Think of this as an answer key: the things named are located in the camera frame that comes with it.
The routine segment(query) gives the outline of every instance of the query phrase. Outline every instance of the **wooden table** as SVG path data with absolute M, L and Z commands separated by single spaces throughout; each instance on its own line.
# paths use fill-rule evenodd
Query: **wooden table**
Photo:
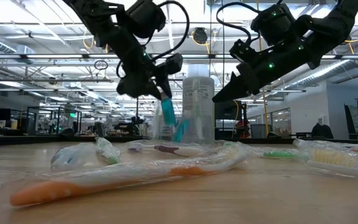
M 73 143 L 0 147 L 0 183 L 48 172 Z M 171 159 L 158 151 L 123 161 Z M 0 199 L 7 193 L 0 192 Z M 295 161 L 249 159 L 222 174 L 113 190 L 22 209 L 0 203 L 0 223 L 358 223 L 358 179 L 316 174 Z

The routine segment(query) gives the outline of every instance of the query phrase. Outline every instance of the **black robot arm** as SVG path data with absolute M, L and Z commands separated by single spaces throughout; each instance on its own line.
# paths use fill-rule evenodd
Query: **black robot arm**
M 104 47 L 107 44 L 121 60 L 126 75 L 121 78 L 117 86 L 117 92 L 120 95 L 127 94 L 133 98 L 140 95 L 152 95 L 161 100 L 160 91 L 157 88 L 159 86 L 168 97 L 172 97 L 168 75 L 181 70 L 182 56 L 173 54 L 166 59 L 165 63 L 156 65 L 155 61 L 161 55 L 151 58 L 145 51 L 145 46 L 135 38 L 137 36 L 151 39 L 155 30 L 160 31 L 164 28 L 165 15 L 159 6 L 152 0 L 137 0 L 125 11 L 122 4 L 103 0 L 63 1 L 76 12 L 94 35 L 96 45 Z M 177 2 L 174 4 L 182 8 L 189 20 L 183 6 Z M 116 16 L 117 22 L 112 21 L 113 15 Z
M 348 38 L 357 12 L 358 0 L 338 1 L 335 8 L 322 19 L 304 15 L 295 20 L 286 4 L 274 4 L 259 11 L 250 28 L 264 37 L 271 47 L 256 52 L 250 47 L 252 41 L 244 43 L 237 40 L 230 54 L 240 61 L 237 66 L 239 74 L 232 72 L 231 81 L 213 101 L 256 95 L 263 86 L 304 63 L 310 69 L 315 69 L 324 54 Z M 312 33 L 304 37 L 309 30 Z

